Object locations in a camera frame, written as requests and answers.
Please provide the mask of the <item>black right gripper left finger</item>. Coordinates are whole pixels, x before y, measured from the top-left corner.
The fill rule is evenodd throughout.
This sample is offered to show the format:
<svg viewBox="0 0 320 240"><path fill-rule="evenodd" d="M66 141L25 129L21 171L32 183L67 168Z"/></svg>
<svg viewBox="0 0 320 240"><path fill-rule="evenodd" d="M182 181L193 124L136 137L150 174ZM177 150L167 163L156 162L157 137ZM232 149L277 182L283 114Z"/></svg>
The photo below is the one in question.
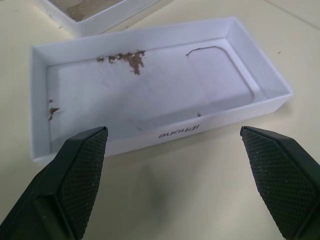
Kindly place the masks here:
<svg viewBox="0 0 320 240"><path fill-rule="evenodd" d="M0 224L0 240L82 240L100 186L107 139L105 126L67 139Z"/></svg>

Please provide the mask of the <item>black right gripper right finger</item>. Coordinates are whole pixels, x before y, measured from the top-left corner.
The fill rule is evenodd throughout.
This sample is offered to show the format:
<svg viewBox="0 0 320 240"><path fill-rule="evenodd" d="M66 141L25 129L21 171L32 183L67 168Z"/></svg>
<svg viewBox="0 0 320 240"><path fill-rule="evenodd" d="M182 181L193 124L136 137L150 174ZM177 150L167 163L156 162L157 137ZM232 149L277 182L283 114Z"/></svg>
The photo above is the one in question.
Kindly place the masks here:
<svg viewBox="0 0 320 240"><path fill-rule="evenodd" d="M257 190L285 240L320 240L320 164L293 138L243 126Z"/></svg>

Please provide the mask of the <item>blue phone box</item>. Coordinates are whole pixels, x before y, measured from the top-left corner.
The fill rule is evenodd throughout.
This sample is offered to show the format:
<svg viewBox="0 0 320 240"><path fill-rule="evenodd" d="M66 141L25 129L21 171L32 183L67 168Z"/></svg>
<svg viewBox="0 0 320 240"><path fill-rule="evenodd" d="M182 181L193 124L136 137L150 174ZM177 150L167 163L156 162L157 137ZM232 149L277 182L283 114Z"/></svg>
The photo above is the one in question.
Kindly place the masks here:
<svg viewBox="0 0 320 240"><path fill-rule="evenodd" d="M30 152L43 165L96 127L114 156L273 113L293 95L236 17L36 45L30 66Z"/></svg>

